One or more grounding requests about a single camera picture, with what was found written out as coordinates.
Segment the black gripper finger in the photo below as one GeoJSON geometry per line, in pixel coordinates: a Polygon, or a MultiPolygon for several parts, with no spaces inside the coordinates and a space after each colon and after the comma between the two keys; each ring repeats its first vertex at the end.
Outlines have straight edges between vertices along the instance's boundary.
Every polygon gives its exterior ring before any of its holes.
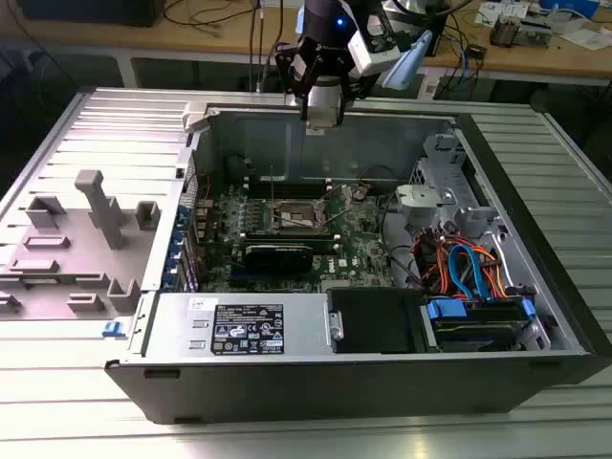
{"type": "Polygon", "coordinates": [[[357,81],[349,73],[342,73],[339,77],[339,108],[337,113],[337,126],[341,126],[344,119],[345,110],[350,102],[354,100],[354,86],[357,81]]]}
{"type": "Polygon", "coordinates": [[[283,91],[293,96],[300,107],[300,119],[307,120],[310,72],[298,47],[281,47],[275,55],[283,91]]]}

